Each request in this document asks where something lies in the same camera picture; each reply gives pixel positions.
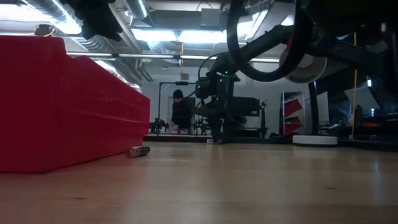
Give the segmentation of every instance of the battery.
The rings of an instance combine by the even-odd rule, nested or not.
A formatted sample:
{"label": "battery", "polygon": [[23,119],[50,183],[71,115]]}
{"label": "battery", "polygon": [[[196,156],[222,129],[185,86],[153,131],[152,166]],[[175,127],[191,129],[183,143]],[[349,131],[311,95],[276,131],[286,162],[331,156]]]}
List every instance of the battery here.
{"label": "battery", "polygon": [[149,146],[136,146],[132,147],[126,152],[127,158],[136,158],[141,156],[146,156],[150,152]]}

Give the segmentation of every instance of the dark hair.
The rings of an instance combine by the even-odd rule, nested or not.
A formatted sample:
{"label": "dark hair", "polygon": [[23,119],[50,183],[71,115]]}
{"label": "dark hair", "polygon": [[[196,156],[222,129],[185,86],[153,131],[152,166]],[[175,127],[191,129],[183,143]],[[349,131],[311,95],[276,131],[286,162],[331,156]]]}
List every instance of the dark hair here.
{"label": "dark hair", "polygon": [[181,90],[175,90],[173,93],[173,98],[174,99],[179,99],[179,98],[183,98],[184,95],[182,94]]}

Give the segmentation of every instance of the wooden floor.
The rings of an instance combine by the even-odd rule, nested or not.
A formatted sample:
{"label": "wooden floor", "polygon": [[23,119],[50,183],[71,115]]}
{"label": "wooden floor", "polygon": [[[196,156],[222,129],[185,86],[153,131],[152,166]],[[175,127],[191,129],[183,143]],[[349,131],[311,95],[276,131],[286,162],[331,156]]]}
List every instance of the wooden floor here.
{"label": "wooden floor", "polygon": [[149,145],[138,159],[0,174],[0,223],[398,223],[398,153]]}

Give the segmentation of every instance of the red foam block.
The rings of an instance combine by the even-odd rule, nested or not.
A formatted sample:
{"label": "red foam block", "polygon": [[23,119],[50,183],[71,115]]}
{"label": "red foam block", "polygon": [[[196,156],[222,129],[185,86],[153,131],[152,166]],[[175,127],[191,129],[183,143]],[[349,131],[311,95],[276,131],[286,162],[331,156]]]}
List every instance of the red foam block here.
{"label": "red foam block", "polygon": [[64,46],[0,37],[0,172],[47,172],[142,144],[149,99]]}

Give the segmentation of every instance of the white round base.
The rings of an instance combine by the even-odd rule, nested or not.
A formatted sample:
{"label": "white round base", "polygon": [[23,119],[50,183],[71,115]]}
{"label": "white round base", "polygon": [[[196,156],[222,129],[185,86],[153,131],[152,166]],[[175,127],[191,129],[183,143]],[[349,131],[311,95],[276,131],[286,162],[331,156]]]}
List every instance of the white round base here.
{"label": "white round base", "polygon": [[298,146],[336,147],[337,137],[334,136],[293,136],[293,144]]}

